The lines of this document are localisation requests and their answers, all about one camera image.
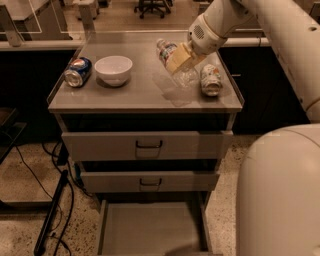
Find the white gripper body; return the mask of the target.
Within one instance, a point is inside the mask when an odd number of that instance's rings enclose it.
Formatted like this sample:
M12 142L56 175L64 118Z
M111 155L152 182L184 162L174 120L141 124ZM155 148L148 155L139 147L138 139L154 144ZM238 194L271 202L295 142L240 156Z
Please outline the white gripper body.
M188 44L197 55L209 55L226 42L221 15L202 13L188 30Z

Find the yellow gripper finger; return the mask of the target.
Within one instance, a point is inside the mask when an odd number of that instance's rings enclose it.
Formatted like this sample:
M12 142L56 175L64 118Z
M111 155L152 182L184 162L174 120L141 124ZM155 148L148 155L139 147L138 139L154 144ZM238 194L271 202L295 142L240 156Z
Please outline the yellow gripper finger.
M166 69L170 74L175 74L182 69L192 68L206 58L197 54L190 43L180 43L167 60Z

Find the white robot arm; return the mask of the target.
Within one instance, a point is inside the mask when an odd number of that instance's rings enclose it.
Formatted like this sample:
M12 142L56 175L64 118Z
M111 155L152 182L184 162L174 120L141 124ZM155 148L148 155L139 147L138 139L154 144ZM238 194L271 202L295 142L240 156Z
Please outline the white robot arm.
M169 58L174 73L219 49L256 19L309 124L274 130L238 174L236 256L320 256L320 28L295 0L213 0Z

